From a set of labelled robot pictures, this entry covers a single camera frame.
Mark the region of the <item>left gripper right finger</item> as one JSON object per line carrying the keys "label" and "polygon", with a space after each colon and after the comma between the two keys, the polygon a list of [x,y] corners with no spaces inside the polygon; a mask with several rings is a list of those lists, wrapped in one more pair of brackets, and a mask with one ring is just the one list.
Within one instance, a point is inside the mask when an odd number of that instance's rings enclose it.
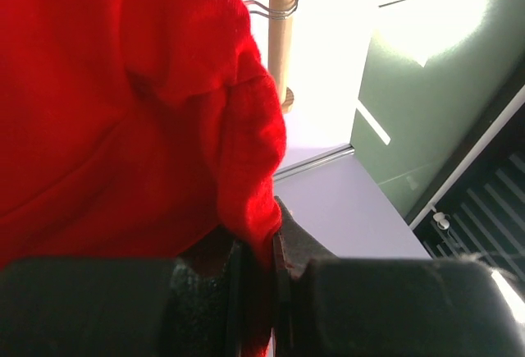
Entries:
{"label": "left gripper right finger", "polygon": [[523,301],[478,259],[338,258],[287,209],[273,238],[277,356],[521,356]]}

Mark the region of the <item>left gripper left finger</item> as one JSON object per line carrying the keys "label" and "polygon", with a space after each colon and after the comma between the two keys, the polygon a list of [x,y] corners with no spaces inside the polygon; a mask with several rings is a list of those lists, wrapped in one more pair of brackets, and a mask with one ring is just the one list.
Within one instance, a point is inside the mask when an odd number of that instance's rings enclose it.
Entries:
{"label": "left gripper left finger", "polygon": [[4,356],[237,356],[249,248],[170,259],[32,257],[1,271]]}

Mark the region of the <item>red t shirt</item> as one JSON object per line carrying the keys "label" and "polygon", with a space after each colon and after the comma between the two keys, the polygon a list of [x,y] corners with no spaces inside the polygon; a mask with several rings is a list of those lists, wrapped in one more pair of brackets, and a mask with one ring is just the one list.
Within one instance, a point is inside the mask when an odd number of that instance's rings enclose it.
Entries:
{"label": "red t shirt", "polygon": [[243,356],[271,335],[285,152],[243,0],[1,0],[1,271],[249,248]]}

